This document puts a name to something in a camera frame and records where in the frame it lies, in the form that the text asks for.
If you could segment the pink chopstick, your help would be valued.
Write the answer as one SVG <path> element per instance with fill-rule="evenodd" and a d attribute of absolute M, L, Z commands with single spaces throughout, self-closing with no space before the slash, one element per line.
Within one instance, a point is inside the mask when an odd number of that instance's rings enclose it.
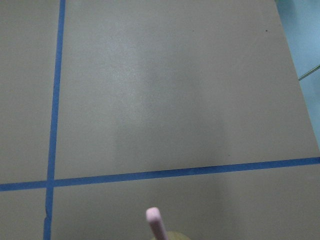
<path fill-rule="evenodd" d="M 145 213 L 151 231 L 156 240 L 168 240 L 168 234 L 162 220 L 160 210 L 157 207 L 150 207 Z"/>

